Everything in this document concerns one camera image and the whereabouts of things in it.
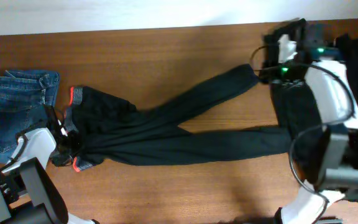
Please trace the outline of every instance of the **white wall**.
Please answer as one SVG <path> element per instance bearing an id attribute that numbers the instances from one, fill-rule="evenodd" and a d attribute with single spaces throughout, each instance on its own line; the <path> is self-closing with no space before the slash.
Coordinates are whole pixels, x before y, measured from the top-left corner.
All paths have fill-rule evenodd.
<path id="1" fill-rule="evenodd" d="M 0 0 L 0 35 L 358 18 L 358 0 Z"/>

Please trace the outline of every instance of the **denim fabric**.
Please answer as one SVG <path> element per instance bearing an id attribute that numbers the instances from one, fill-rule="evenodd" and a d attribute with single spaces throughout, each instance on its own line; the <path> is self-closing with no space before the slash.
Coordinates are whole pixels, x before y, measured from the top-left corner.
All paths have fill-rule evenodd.
<path id="1" fill-rule="evenodd" d="M 0 163 L 15 150 L 16 133 L 46 118 L 42 105 L 54 106 L 59 81 L 47 70 L 7 70 L 0 77 Z"/>

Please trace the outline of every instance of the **wooden table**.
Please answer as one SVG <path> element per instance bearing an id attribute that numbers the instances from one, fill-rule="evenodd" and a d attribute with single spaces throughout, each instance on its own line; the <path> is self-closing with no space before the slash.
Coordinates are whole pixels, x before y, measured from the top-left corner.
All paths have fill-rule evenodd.
<path id="1" fill-rule="evenodd" d="M 333 37 L 358 37 L 358 20 L 324 21 Z M 277 23 L 179 29 L 0 36 L 7 68 L 60 72 L 57 108 L 72 85 L 88 85 L 152 108 L 205 79 L 246 63 Z M 257 57 L 257 65 L 262 54 Z M 180 126 L 200 132 L 276 124 L 268 86 L 257 85 Z M 135 167 L 106 161 L 76 173 L 47 172 L 71 213 L 101 223 L 216 223 L 271 217 L 298 185 L 286 154 L 191 166 Z M 358 223 L 358 203 L 339 202 L 325 216 Z"/>

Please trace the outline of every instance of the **black trousers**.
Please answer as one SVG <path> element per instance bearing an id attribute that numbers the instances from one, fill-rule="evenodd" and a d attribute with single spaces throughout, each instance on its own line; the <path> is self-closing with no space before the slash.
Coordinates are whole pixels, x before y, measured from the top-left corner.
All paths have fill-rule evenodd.
<path id="1" fill-rule="evenodd" d="M 90 87 L 72 89 L 73 104 L 65 121 L 80 135 L 75 169 L 84 170 L 105 159 L 135 166 L 183 165 L 233 161 L 288 151 L 287 129 L 261 127 L 240 131 L 192 134 L 178 125 L 258 83 L 249 65 L 202 82 L 149 111 L 138 111 L 121 98 Z"/>

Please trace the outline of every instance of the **orange trim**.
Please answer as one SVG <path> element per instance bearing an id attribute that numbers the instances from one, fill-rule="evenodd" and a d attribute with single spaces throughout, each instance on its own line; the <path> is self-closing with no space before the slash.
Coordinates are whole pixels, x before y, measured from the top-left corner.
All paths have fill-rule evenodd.
<path id="1" fill-rule="evenodd" d="M 73 104 L 73 100 L 74 100 L 74 87 L 72 86 L 70 88 L 70 103 L 68 104 L 69 106 Z"/>
<path id="2" fill-rule="evenodd" d="M 74 158 L 73 168 L 75 172 L 81 172 L 81 170 L 77 167 L 76 163 L 77 163 L 77 157 Z"/>

